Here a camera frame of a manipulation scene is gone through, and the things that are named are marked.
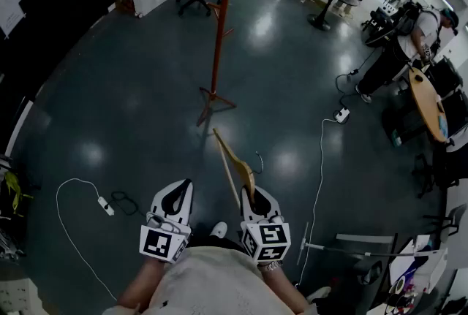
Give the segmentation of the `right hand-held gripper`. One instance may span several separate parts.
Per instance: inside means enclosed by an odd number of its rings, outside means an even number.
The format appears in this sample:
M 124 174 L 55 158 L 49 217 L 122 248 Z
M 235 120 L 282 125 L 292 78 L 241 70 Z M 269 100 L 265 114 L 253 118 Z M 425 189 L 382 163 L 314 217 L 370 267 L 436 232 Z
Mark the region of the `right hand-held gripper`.
M 244 250 L 256 263 L 282 261 L 291 245 L 290 226 L 280 216 L 281 211 L 276 199 L 265 189 L 255 186 L 254 211 L 249 195 L 249 190 L 243 186 L 241 242 Z M 257 216 L 265 220 L 257 222 Z

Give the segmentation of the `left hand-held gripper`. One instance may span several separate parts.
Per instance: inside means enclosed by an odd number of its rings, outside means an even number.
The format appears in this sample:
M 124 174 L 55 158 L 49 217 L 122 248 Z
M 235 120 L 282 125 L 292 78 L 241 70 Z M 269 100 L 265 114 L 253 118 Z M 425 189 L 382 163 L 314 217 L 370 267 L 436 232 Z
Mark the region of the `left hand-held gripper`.
M 175 263 L 189 243 L 192 229 L 193 182 L 176 181 L 158 191 L 140 229 L 139 252 L 166 263 Z

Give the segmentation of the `wooden clothes hanger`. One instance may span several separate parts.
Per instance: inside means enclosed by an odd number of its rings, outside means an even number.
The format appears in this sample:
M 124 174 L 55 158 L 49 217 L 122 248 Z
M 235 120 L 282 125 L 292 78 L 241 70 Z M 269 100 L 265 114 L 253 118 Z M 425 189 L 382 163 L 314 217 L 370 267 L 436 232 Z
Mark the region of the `wooden clothes hanger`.
M 230 184 L 230 189 L 233 193 L 233 196 L 234 196 L 234 199 L 238 208 L 241 208 L 241 200 L 238 195 L 237 189 L 235 187 L 233 177 L 230 172 L 229 164 L 227 163 L 227 157 L 229 158 L 231 164 L 233 165 L 236 172 L 238 173 L 240 179 L 243 182 L 243 185 L 247 187 L 247 195 L 249 196 L 249 199 L 252 202 L 254 202 L 254 188 L 255 188 L 254 175 L 261 174 L 263 172 L 263 169 L 264 169 L 263 158 L 257 151 L 255 152 L 255 154 L 260 160 L 261 167 L 259 171 L 253 170 L 245 161 L 239 159 L 234 154 L 232 148 L 222 139 L 222 137 L 220 136 L 216 128 L 213 128 L 213 133 L 214 133 L 214 136 L 216 137 L 216 141 L 219 147 L 219 152 L 221 154 L 224 170 L 227 174 L 227 179 Z

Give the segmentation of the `red-brown wooden coat stand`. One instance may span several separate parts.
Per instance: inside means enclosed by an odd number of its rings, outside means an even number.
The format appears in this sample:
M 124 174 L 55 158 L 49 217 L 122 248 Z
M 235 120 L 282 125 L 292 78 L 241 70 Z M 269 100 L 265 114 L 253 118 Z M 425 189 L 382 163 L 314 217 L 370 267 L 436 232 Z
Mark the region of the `red-brown wooden coat stand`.
M 224 30 L 224 23 L 227 16 L 227 8 L 228 8 L 229 0 L 221 0 L 221 4 L 209 4 L 208 6 L 212 8 L 217 18 L 217 30 L 216 30 L 216 41 L 215 41 L 215 51 L 214 51 L 214 61 L 211 73 L 211 87 L 210 89 L 206 89 L 200 87 L 200 91 L 206 93 L 207 99 L 205 101 L 205 107 L 200 114 L 200 117 L 197 120 L 197 126 L 200 126 L 207 118 L 208 112 L 211 109 L 211 105 L 216 101 L 219 100 L 230 107 L 236 107 L 236 104 L 233 102 L 220 97 L 216 92 L 217 86 L 217 78 L 218 78 L 218 71 L 219 71 L 219 60 L 221 55 L 222 49 L 222 41 L 223 39 L 230 34 L 233 30 L 230 29 L 228 31 Z

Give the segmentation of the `person's right forearm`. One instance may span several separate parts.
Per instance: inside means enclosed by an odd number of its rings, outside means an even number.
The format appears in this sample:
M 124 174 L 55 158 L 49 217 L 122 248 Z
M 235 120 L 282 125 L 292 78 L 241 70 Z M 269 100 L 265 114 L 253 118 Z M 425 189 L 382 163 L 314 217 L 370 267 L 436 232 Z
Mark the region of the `person's right forearm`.
M 261 272 L 261 275 L 265 284 L 294 314 L 302 314 L 309 307 L 306 298 L 292 285 L 282 268 Z

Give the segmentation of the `person's left forearm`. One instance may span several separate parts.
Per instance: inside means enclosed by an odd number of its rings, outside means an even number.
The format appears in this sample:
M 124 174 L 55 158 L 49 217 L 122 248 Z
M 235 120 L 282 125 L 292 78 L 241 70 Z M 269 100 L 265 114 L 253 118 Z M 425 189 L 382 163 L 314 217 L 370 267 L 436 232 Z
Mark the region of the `person's left forearm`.
M 146 257 L 139 272 L 117 299 L 117 305 L 144 312 L 151 302 L 165 271 L 165 264 L 158 259 Z

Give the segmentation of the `person's white shoe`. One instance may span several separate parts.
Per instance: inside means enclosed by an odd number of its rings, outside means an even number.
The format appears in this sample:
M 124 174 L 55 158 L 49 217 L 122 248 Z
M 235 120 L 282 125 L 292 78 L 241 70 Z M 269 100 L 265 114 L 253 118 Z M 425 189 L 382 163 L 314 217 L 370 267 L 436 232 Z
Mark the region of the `person's white shoe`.
M 214 236 L 217 238 L 224 238 L 227 234 L 227 223 L 224 221 L 220 221 L 215 226 L 210 232 L 210 236 Z
M 310 294 L 306 299 L 309 303 L 313 303 L 314 300 L 316 299 L 323 299 L 329 296 L 331 293 L 331 287 L 330 286 L 322 286 L 321 288 L 317 289 L 315 292 Z

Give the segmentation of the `person's black trouser leg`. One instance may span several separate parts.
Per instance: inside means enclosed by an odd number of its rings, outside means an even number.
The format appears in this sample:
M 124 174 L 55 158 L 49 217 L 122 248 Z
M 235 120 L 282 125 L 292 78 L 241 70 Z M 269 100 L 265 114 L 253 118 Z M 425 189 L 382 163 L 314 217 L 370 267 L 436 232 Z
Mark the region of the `person's black trouser leg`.
M 188 243 L 187 248 L 204 247 L 204 246 L 225 248 L 229 250 L 239 251 L 241 253 L 246 253 L 244 247 L 229 240 L 228 238 L 219 238 L 215 235 L 209 235 L 209 236 L 204 236 L 204 237 L 193 237 Z

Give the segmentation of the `silver wristwatch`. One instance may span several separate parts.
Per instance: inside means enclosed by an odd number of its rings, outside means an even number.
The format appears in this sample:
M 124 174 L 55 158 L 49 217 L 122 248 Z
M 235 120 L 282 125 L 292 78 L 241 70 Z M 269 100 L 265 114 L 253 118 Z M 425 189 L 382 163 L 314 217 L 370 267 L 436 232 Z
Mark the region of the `silver wristwatch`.
M 282 267 L 283 262 L 281 260 L 274 260 L 270 262 L 260 262 L 257 268 L 260 272 L 270 272 Z

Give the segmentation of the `person's cream knit shirt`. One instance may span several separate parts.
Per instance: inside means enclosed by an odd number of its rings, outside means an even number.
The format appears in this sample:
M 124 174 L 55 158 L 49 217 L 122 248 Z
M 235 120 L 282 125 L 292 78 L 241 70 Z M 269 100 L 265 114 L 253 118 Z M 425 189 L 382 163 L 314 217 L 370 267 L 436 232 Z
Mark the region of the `person's cream knit shirt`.
M 253 261 L 217 247 L 186 249 L 165 271 L 142 313 L 115 304 L 102 315 L 318 315 L 309 304 L 294 314 L 265 284 Z

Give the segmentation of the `round wooden table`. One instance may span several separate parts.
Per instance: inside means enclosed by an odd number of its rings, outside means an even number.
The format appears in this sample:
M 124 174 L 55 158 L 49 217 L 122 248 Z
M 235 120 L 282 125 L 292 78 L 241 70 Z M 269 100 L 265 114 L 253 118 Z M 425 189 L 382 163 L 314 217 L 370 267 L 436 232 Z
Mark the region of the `round wooden table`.
M 411 67 L 408 76 L 413 98 L 424 123 L 436 141 L 446 143 L 448 122 L 439 94 L 419 69 Z

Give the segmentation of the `white paper sheet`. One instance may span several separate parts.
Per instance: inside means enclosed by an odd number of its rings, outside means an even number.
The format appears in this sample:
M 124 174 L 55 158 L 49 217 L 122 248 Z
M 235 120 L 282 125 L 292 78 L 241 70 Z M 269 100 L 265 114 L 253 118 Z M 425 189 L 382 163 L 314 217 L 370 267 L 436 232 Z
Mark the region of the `white paper sheet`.
M 26 16 L 20 3 L 21 0 L 0 0 L 0 29 L 6 39 Z

